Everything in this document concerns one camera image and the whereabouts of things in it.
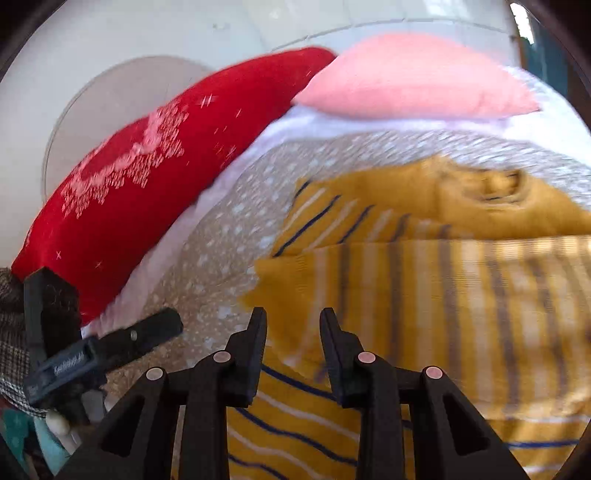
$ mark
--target blue stripe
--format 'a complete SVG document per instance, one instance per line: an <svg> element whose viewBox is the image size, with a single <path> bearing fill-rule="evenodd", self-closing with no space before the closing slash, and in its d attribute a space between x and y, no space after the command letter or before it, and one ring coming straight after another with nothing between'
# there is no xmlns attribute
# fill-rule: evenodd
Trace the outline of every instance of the blue stripe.
<svg viewBox="0 0 591 480"><path fill-rule="evenodd" d="M270 368L264 364L261 366L261 370L263 370L270 377L276 378L277 380L279 380L283 383L286 383L288 385L291 385L292 387L297 388L298 390L302 390L302 391L310 393L312 395L316 395L317 397L326 398L327 400L336 401L335 398L332 396L332 393L325 392L324 390L320 390L318 388L314 388L309 385L306 385L305 383L302 383L300 381L295 380L294 378L291 378L291 377L288 377L287 375L279 373L278 371L273 370L272 368Z"/></svg>
<svg viewBox="0 0 591 480"><path fill-rule="evenodd" d="M568 447L577 445L579 441L577 439L570 440L556 440L555 442L506 442L505 446L508 448L556 448L556 447Z"/></svg>
<svg viewBox="0 0 591 480"><path fill-rule="evenodd" d="M318 215L316 215L314 218L310 219L308 221L307 224L305 224L302 228L300 228L294 236L292 236L287 242L285 242L283 244L283 246L277 251L277 253L275 255L273 255L273 257L279 257L283 251L289 247L293 242L295 242L298 237L304 233L306 230L308 230L308 228L310 228L312 225L314 225L318 220L320 220L325 214L326 212L328 212L332 206L335 204L335 202L340 198L340 195L337 195L335 198L333 198L330 203L328 204L328 206L322 210Z"/></svg>
<svg viewBox="0 0 591 480"><path fill-rule="evenodd" d="M370 205L369 207L367 207L363 212L361 212L361 215L359 215L359 218L357 219L357 221L353 224L353 226L349 229L349 231L345 234L345 236L340 239L339 243L340 244L344 244L347 239L351 236L351 234L357 230L357 227L361 224L361 222L363 222L363 219L365 217L367 217L367 214L369 213L369 211L373 208L373 205Z"/></svg>
<svg viewBox="0 0 591 480"><path fill-rule="evenodd" d="M294 195L294 200L293 202L295 203L296 198L298 198L301 193L306 189L306 187L312 182L311 179L308 179L304 182L304 184L298 189L298 191L295 193Z"/></svg>
<svg viewBox="0 0 591 480"><path fill-rule="evenodd" d="M398 225L396 226L396 231L394 232L394 235L390 239L391 242L395 242L396 240L398 240L402 236L402 234L406 230L406 225L408 223L408 217L410 217L410 213L405 213L404 215L402 215L399 218Z"/></svg>
<svg viewBox="0 0 591 480"><path fill-rule="evenodd" d="M304 442L304 443L310 445L311 447L314 447L319 452L324 453L330 459L333 459L333 460L340 462L340 463L347 463L348 465L357 466L357 460L355 460L354 458L340 456L338 453L334 453L332 450L329 450L324 445L321 445L317 441L315 441L305 435L302 435L301 433L287 432L286 430L280 430L276 427L273 427L273 426L269 425L268 423L264 422L263 420L261 420L260 418L255 417L252 413L246 411L244 408L236 408L235 410L239 414L241 414L244 418L246 418L246 419L250 420L251 422L253 422L254 424L258 425L263 430L266 430L270 433L274 433L275 435L280 435L282 437L291 437L293 439L299 440L301 442Z"/></svg>
<svg viewBox="0 0 591 480"><path fill-rule="evenodd" d="M272 476L278 478L279 480L289 480L289 478L287 478L285 475L281 475L277 470L271 468L270 466L264 465L263 463L245 462L244 460L240 460L234 457L231 453L228 453L228 459L231 462L237 463L238 465L242 465L248 468L260 468L261 470L270 473Z"/></svg>

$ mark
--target yellow blanket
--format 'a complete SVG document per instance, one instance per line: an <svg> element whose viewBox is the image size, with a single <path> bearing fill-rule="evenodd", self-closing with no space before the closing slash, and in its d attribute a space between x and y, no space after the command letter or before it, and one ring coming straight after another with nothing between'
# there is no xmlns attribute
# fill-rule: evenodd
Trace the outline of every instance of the yellow blanket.
<svg viewBox="0 0 591 480"><path fill-rule="evenodd" d="M526 471L551 478L589 420L589 233L587 212L520 171L435 157L301 182L244 298L266 308L270 346L255 404L229 413L233 468L354 477L358 445L335 427L355 435L359 419L319 396L330 306L365 349L446 370Z"/></svg>

